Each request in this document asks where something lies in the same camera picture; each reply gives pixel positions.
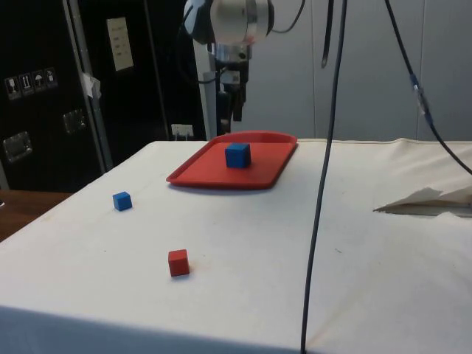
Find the metal frame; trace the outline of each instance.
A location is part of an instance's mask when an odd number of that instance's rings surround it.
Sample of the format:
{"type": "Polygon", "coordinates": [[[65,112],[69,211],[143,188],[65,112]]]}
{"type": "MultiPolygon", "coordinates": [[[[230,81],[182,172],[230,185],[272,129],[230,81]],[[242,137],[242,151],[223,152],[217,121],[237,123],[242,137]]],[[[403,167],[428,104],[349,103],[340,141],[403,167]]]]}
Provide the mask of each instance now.
{"type": "Polygon", "coordinates": [[[94,122],[94,116],[91,113],[89,97],[87,96],[87,93],[83,85],[82,70],[80,69],[80,59],[79,59],[79,54],[77,50],[77,44],[75,43],[74,29],[72,26],[72,20],[69,13],[69,6],[67,4],[67,0],[63,0],[62,3],[63,3],[63,8],[64,8],[64,15],[66,16],[66,20],[67,20],[67,28],[69,30],[69,37],[71,38],[71,44],[74,50],[74,59],[75,59],[76,67],[77,67],[77,73],[79,74],[80,83],[82,85],[82,93],[83,93],[83,99],[86,104],[88,123],[90,124],[91,133],[92,133],[92,136],[94,137],[95,150],[97,151],[97,158],[98,158],[98,162],[100,163],[100,170],[102,171],[102,173],[105,173],[106,172],[105,161],[103,159],[103,155],[101,152],[97,129],[95,127],[95,122],[94,122]]]}
{"type": "MultiPolygon", "coordinates": [[[[63,4],[64,4],[64,11],[66,12],[68,24],[70,24],[71,26],[71,28],[69,29],[69,32],[71,33],[71,36],[72,36],[71,39],[74,46],[74,52],[77,53],[76,54],[77,59],[78,59],[78,54],[80,54],[83,72],[93,77],[93,71],[91,69],[91,64],[90,64],[89,49],[87,48],[86,37],[83,32],[82,19],[80,18],[79,4],[77,0],[63,0],[63,4]]],[[[89,110],[90,109],[89,99],[84,90],[83,84],[82,84],[82,87],[83,87],[83,91],[86,97],[87,109],[89,110]]],[[[106,135],[105,124],[103,122],[102,111],[100,110],[100,99],[98,98],[96,91],[95,90],[92,90],[92,91],[94,93],[93,97],[91,98],[91,109],[93,109],[93,114],[90,112],[89,115],[91,116],[91,125],[93,126],[93,130],[95,131],[94,139],[95,139],[96,144],[100,146],[101,153],[103,156],[103,163],[104,163],[105,171],[107,171],[107,170],[111,170],[114,167],[114,165],[111,159],[110,145],[108,144],[108,138],[106,135]]]]}
{"type": "Polygon", "coordinates": [[[8,185],[7,176],[5,175],[5,171],[3,169],[3,165],[0,161],[0,189],[2,190],[9,190],[10,186],[8,185]]]}
{"type": "MultiPolygon", "coordinates": [[[[215,60],[208,53],[207,46],[193,41],[193,51],[197,64],[199,80],[211,80],[215,77],[215,60]]],[[[216,86],[214,83],[199,85],[201,110],[204,113],[206,139],[217,136],[216,86]]]]}
{"type": "Polygon", "coordinates": [[[169,122],[167,121],[167,115],[165,113],[164,96],[162,95],[161,79],[159,76],[159,67],[157,65],[156,46],[154,45],[153,28],[150,24],[148,0],[144,0],[144,6],[146,14],[147,34],[149,35],[150,48],[153,54],[154,74],[156,75],[157,91],[159,95],[159,102],[161,103],[162,120],[164,121],[165,136],[167,137],[167,140],[169,140],[169,122]]]}

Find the power outlet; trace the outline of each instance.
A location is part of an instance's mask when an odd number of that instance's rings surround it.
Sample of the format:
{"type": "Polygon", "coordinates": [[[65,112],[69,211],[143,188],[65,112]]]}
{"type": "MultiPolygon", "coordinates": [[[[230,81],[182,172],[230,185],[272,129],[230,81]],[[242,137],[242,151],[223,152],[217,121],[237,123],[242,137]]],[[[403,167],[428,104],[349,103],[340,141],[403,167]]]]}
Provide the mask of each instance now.
{"type": "Polygon", "coordinates": [[[193,138],[193,126],[188,124],[172,124],[172,135],[193,138]]]}

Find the red cube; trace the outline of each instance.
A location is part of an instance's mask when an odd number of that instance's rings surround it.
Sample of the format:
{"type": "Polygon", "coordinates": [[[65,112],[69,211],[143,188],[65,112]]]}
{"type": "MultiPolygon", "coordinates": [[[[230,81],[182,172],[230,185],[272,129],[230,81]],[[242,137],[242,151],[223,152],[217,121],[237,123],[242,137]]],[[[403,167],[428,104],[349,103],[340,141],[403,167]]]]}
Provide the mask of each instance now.
{"type": "Polygon", "coordinates": [[[169,268],[172,277],[190,274],[189,257],[186,249],[169,252],[169,268]]]}

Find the white wall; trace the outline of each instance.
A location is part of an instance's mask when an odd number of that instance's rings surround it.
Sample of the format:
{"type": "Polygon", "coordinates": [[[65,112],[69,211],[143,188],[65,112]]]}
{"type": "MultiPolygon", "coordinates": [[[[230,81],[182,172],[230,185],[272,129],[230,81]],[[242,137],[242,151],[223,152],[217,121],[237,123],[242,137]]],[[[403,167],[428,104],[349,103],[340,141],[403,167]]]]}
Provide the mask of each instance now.
{"type": "MultiPolygon", "coordinates": [[[[301,0],[274,0],[276,28],[301,0]]],[[[421,77],[438,130],[472,140],[472,1],[391,0],[413,69],[421,77]]],[[[321,69],[327,0],[308,0],[294,30],[254,46],[243,122],[234,130],[270,129],[325,137],[341,0],[336,0],[330,62],[321,69]]],[[[432,139],[412,92],[384,0],[350,0],[339,81],[337,139],[432,139]]]]}

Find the red tray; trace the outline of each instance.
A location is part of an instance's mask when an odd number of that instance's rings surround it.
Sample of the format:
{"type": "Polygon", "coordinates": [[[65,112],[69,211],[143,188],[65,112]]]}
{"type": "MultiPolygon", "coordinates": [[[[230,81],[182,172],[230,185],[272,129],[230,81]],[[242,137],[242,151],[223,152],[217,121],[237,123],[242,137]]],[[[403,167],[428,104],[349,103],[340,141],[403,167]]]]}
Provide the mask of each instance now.
{"type": "Polygon", "coordinates": [[[176,186],[232,190],[272,188],[297,147],[296,137],[270,131],[247,131],[213,139],[167,181],[176,186]],[[251,145],[251,166],[226,166],[225,149],[233,142],[251,145]]]}

